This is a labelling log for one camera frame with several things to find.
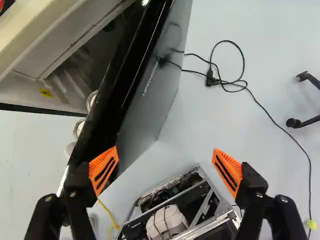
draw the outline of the black monitor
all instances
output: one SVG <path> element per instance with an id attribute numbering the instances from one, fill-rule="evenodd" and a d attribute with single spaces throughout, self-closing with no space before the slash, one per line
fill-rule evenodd
<path id="1" fill-rule="evenodd" d="M 109 183 L 159 136 L 177 94 L 192 0 L 138 0 L 69 159 L 69 170 L 116 146 Z"/>

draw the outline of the wire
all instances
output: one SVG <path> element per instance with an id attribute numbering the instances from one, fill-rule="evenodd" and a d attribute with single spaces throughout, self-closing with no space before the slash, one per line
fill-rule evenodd
<path id="1" fill-rule="evenodd" d="M 111 229 L 115 228 L 117 231 L 119 231 L 120 227 L 118 224 L 116 224 L 114 218 L 112 217 L 110 211 L 108 210 L 108 208 L 100 201 L 100 199 L 97 199 L 97 202 L 101 205 L 101 207 L 106 211 L 106 213 L 109 215 L 109 218 L 111 219 L 112 221 L 112 226 L 109 227 L 107 233 L 106 233 L 106 240 L 109 240 L 110 239 L 110 232 L 111 232 Z"/>
<path id="2" fill-rule="evenodd" d="M 163 220 L 164 220 L 164 224 L 166 226 L 166 229 L 168 231 L 168 234 L 169 234 L 169 239 L 171 239 L 171 234 L 170 234 L 170 230 L 168 228 L 168 224 L 167 224 L 167 220 L 166 220 L 166 209 L 167 209 L 168 206 L 165 206 L 164 207 L 164 210 L 163 210 Z"/>
<path id="3" fill-rule="evenodd" d="M 153 215 L 153 226 L 156 229 L 156 231 L 158 232 L 158 234 L 160 235 L 161 239 L 164 240 L 164 236 L 161 234 L 161 232 L 159 231 L 159 229 L 157 228 L 155 222 L 156 222 L 156 214 L 157 212 Z"/>
<path id="4" fill-rule="evenodd" d="M 229 43 L 229 44 L 234 45 L 239 50 L 239 52 L 241 54 L 242 71 L 241 71 L 240 77 L 238 77 L 235 81 L 228 82 L 228 81 L 222 80 L 218 65 L 212 62 L 214 51 L 215 51 L 216 47 L 221 43 Z M 266 113 L 266 115 L 273 122 L 273 124 L 276 125 L 279 129 L 281 129 L 285 134 L 287 134 L 297 144 L 297 146 L 302 150 L 302 152 L 305 154 L 305 156 L 306 156 L 306 158 L 308 160 L 308 165 L 309 165 L 309 175 L 308 175 L 308 195 L 309 195 L 308 196 L 308 212 L 309 212 L 309 219 L 312 220 L 312 214 L 311 214 L 312 163 L 311 163 L 311 159 L 310 159 L 308 153 L 305 151 L 305 149 L 300 145 L 300 143 L 289 132 L 287 132 L 283 127 L 281 127 L 279 124 L 277 124 L 276 121 L 268 113 L 268 111 L 261 105 L 261 103 L 258 102 L 258 100 L 253 95 L 253 93 L 248 89 L 248 82 L 245 81 L 245 80 L 241 80 L 241 78 L 243 77 L 244 72 L 245 72 L 245 56 L 244 56 L 244 53 L 242 52 L 241 48 L 235 42 L 233 42 L 231 40 L 222 40 L 222 41 L 219 41 L 217 44 L 214 45 L 214 47 L 213 47 L 213 49 L 211 51 L 211 54 L 210 54 L 210 61 L 205 60 L 204 58 L 202 58 L 201 56 L 199 56 L 199 55 L 197 55 L 195 53 L 186 53 L 185 56 L 195 56 L 195 57 L 201 59 L 202 61 L 204 61 L 205 63 L 209 64 L 209 70 L 208 70 L 207 74 L 204 74 L 204 73 L 201 73 L 201 72 L 198 72 L 198 71 L 194 71 L 194 70 L 183 69 L 180 65 L 178 65 L 178 64 L 176 64 L 176 63 L 174 63 L 174 62 L 172 62 L 170 60 L 167 60 L 167 61 L 169 63 L 179 67 L 182 72 L 194 73 L 194 74 L 199 74 L 199 75 L 205 76 L 207 78 L 207 81 L 208 81 L 208 79 L 211 81 L 210 85 L 206 84 L 207 87 L 220 85 L 223 88 L 223 90 L 225 92 L 227 92 L 227 93 L 237 93 L 237 92 L 241 92 L 243 90 L 246 90 L 251 95 L 251 97 L 253 98 L 253 101 Z M 213 73 L 212 66 L 215 66 L 218 78 L 215 78 L 215 77 L 212 76 L 212 73 Z M 225 88 L 225 85 L 231 85 L 231 86 L 239 87 L 239 89 L 238 90 L 228 90 L 228 89 Z M 310 235 L 311 235 L 311 229 L 309 230 L 309 233 L 308 233 L 308 239 L 310 239 Z"/>
<path id="5" fill-rule="evenodd" d="M 109 215 L 109 218 L 111 219 L 112 221 L 112 226 L 111 228 L 114 226 L 115 229 L 117 229 L 119 231 L 120 227 L 118 224 L 116 224 L 114 218 L 112 217 L 110 211 L 108 210 L 108 208 L 98 199 L 97 202 L 101 205 L 101 207 L 106 211 L 106 213 Z"/>
<path id="6" fill-rule="evenodd" d="M 106 233 L 106 240 L 110 240 L 110 232 L 113 228 L 117 229 L 117 225 L 112 225 L 109 227 L 108 232 Z"/>

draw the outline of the cable plug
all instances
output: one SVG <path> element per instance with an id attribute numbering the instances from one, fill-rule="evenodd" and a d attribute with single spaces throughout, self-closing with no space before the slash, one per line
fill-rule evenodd
<path id="1" fill-rule="evenodd" d="M 210 67 L 209 70 L 206 72 L 205 86 L 211 87 L 217 84 L 218 84 L 218 79 L 214 77 L 214 71 L 212 71 L 212 68 Z"/>

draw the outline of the black cable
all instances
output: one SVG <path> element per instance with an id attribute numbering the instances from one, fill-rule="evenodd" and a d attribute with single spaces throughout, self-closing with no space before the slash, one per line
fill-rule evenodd
<path id="1" fill-rule="evenodd" d="M 225 80 L 222 80 L 221 78 L 221 75 L 220 75 L 220 71 L 219 71 L 219 68 L 218 66 L 212 62 L 212 58 L 213 58 L 213 54 L 214 54 L 214 51 L 216 49 L 216 47 L 221 44 L 221 43 L 230 43 L 232 45 L 234 45 L 240 52 L 241 54 L 241 57 L 242 57 L 242 71 L 241 71 L 241 74 L 240 74 L 240 77 L 237 78 L 237 80 L 235 81 L 231 81 L 231 82 L 228 82 L 228 81 L 225 81 Z M 205 60 L 204 58 L 200 57 L 199 55 L 195 54 L 195 53 L 186 53 L 185 56 L 195 56 L 199 59 L 201 59 L 202 61 L 204 61 L 205 63 L 209 64 L 209 69 L 208 69 L 208 72 L 207 74 L 204 74 L 204 73 L 201 73 L 201 72 L 198 72 L 198 71 L 194 71 L 194 70 L 187 70 L 187 69 L 183 69 L 180 65 L 172 62 L 172 61 L 169 61 L 169 63 L 179 67 L 181 69 L 182 72 L 187 72 L 187 73 L 195 73 L 195 74 L 199 74 L 199 75 L 202 75 L 202 76 L 205 76 L 207 81 L 210 80 L 211 81 L 211 85 L 207 85 L 207 87 L 209 86 L 216 86 L 216 85 L 221 85 L 221 87 L 223 88 L 223 90 L 227 93 L 237 93 L 237 92 L 240 92 L 240 91 L 243 91 L 243 90 L 246 90 L 250 95 L 251 97 L 253 98 L 254 102 L 267 114 L 267 116 L 269 117 L 269 119 L 279 128 L 281 129 L 284 133 L 286 133 L 296 144 L 297 146 L 302 150 L 302 152 L 305 154 L 307 160 L 308 160 L 308 165 L 309 165 L 309 176 L 308 176 L 308 192 L 309 192 L 309 197 L 308 197 L 308 211 L 309 211 L 309 218 L 310 220 L 312 220 L 312 215 L 311 215 L 311 195 L 312 195 L 312 192 L 311 192 L 311 179 L 312 179 L 312 163 L 311 163 L 311 159 L 308 155 L 308 153 L 305 151 L 305 149 L 300 145 L 300 143 L 290 134 L 288 133 L 284 128 L 282 128 L 279 124 L 276 123 L 276 121 L 271 117 L 271 115 L 268 113 L 268 111 L 257 101 L 257 99 L 255 98 L 255 96 L 253 95 L 253 93 L 248 89 L 248 82 L 245 81 L 245 80 L 241 80 L 241 78 L 243 77 L 244 75 L 244 72 L 245 72 L 245 56 L 244 56 L 244 53 L 242 52 L 241 48 L 233 41 L 230 41 L 230 40 L 222 40 L 222 41 L 219 41 L 217 44 L 214 45 L 212 51 L 211 51 L 211 54 L 210 54 L 210 61 L 207 61 Z M 212 70 L 212 65 L 215 66 L 216 68 L 216 71 L 217 71 L 217 74 L 218 74 L 218 78 L 215 78 L 213 77 L 213 70 Z M 226 89 L 224 86 L 225 85 L 231 85 L 231 86 L 237 86 L 239 87 L 240 89 L 238 90 L 228 90 Z M 310 239 L 310 235 L 311 235 L 311 229 L 309 229 L 309 233 L 308 233 L 308 239 Z"/>
<path id="2" fill-rule="evenodd" d="M 157 191 L 155 194 L 152 195 L 152 197 L 151 197 L 151 199 L 150 199 L 150 202 L 149 202 L 149 204 L 148 204 L 148 206 L 147 206 L 148 208 L 151 206 L 151 204 L 152 204 L 152 202 L 154 201 L 155 197 L 158 196 L 158 194 L 160 194 L 160 193 L 166 193 L 166 194 L 170 197 L 167 189 L 159 190 L 159 191 Z"/>
<path id="3" fill-rule="evenodd" d="M 168 206 L 165 206 L 164 207 L 164 210 L 163 210 L 163 220 L 164 220 L 164 224 L 166 226 L 166 229 L 168 231 L 168 234 L 169 234 L 169 239 L 171 239 L 171 235 L 170 235 L 170 230 L 168 228 L 168 225 L 167 225 L 167 220 L 166 220 L 166 209 L 167 209 Z"/>
<path id="4" fill-rule="evenodd" d="M 156 222 L 156 214 L 157 212 L 153 215 L 153 226 L 156 229 L 156 231 L 159 233 L 159 235 L 161 236 L 162 240 L 164 240 L 164 236 L 162 236 L 162 234 L 159 232 L 159 229 L 157 228 L 155 222 Z"/>
<path id="5" fill-rule="evenodd" d="M 222 41 L 217 42 L 217 43 L 214 45 L 214 47 L 213 47 L 213 49 L 212 49 L 212 51 L 211 51 L 211 54 L 210 54 L 209 68 L 212 69 L 212 65 L 213 65 L 213 64 L 212 64 L 212 57 L 213 57 L 213 55 L 214 55 L 214 51 L 215 51 L 216 47 L 217 47 L 219 44 L 222 44 L 222 43 L 229 43 L 229 44 L 234 45 L 234 46 L 239 50 L 239 52 L 240 52 L 240 54 L 241 54 L 241 57 L 242 57 L 242 71 L 241 71 L 240 77 L 239 77 L 237 80 L 231 82 L 231 83 L 235 83 L 235 82 L 239 81 L 239 80 L 243 77 L 243 75 L 244 75 L 244 73 L 245 73 L 245 55 L 244 55 L 244 53 L 242 52 L 241 48 L 240 48 L 234 41 L 222 40 Z M 217 68 L 219 78 L 221 79 L 220 74 L 219 74 L 219 70 L 218 70 L 218 67 L 217 67 L 216 64 L 215 64 L 215 67 Z"/>

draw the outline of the electronics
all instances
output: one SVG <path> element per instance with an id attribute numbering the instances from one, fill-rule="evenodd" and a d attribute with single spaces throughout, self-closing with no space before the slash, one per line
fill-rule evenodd
<path id="1" fill-rule="evenodd" d="M 240 219 L 200 167 L 146 192 L 133 203 L 117 240 L 232 240 Z"/>
<path id="2" fill-rule="evenodd" d="M 156 211 L 145 226 L 149 240 L 167 240 L 187 228 L 187 220 L 176 204 L 165 206 Z"/>

